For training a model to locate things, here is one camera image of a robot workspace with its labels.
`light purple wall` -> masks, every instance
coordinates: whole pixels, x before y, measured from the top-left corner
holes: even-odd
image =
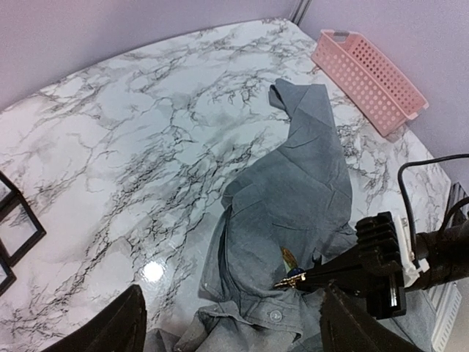
[[[469,153],[469,2],[314,0],[302,29],[365,34],[422,91],[430,107],[410,124],[434,156]],[[469,161],[446,171],[469,191]]]
[[[93,63],[178,34],[288,18],[293,0],[1,0],[0,111]]]

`gray denim shirt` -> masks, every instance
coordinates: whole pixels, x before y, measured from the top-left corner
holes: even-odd
[[[325,86],[279,79],[269,98],[291,118],[288,139],[226,187],[202,275],[216,304],[196,313],[175,351],[322,351],[322,291],[273,284],[286,276],[282,246],[310,268],[313,253],[331,259],[355,244],[352,187]],[[435,312],[422,293],[410,303],[383,325],[430,351]]]

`marble countertop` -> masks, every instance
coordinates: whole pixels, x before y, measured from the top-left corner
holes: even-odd
[[[133,282],[148,328],[181,334],[209,303],[197,287],[224,186],[287,137],[287,115],[267,101],[276,78],[327,86],[351,225],[404,215],[397,170],[432,156],[406,127],[381,137],[310,60],[315,45],[285,20],[208,29],[96,64],[0,113],[0,170],[48,232],[0,297],[0,351],[42,350]],[[417,230],[434,230],[450,180],[433,165],[405,181]]]

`pink basket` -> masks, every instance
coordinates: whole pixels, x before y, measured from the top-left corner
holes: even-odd
[[[381,136],[415,119],[429,104],[363,35],[321,31],[314,62],[353,100]]]

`black cable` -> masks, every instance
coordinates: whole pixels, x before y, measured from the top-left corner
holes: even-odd
[[[413,219],[413,212],[412,212],[412,207],[410,205],[409,195],[407,194],[404,181],[402,180],[402,173],[404,172],[404,170],[406,170],[406,168],[412,167],[412,166],[436,164],[436,163],[441,163],[443,161],[450,161],[454,159],[463,159],[463,158],[469,158],[469,154],[456,154],[456,155],[448,155],[448,156],[443,156],[442,158],[435,158],[435,159],[430,159],[430,160],[425,160],[425,161],[412,161],[410,163],[406,163],[402,165],[399,168],[399,171],[397,172],[397,182],[399,183],[399,188],[401,189],[402,199],[404,200],[405,211],[407,213],[407,220],[409,222],[410,244],[412,246],[412,252],[415,255],[413,264],[416,266],[417,269],[420,268],[420,265],[418,264],[418,258],[416,255],[417,253],[416,251],[416,248],[417,248],[416,224]]]
[[[453,217],[453,215],[462,207],[465,205],[469,204],[469,197],[463,198],[458,203],[453,205],[451,209],[446,213],[445,218],[443,219],[443,223],[440,226],[440,229],[438,230],[438,235],[441,236],[443,234],[443,231],[446,230],[449,221]]]

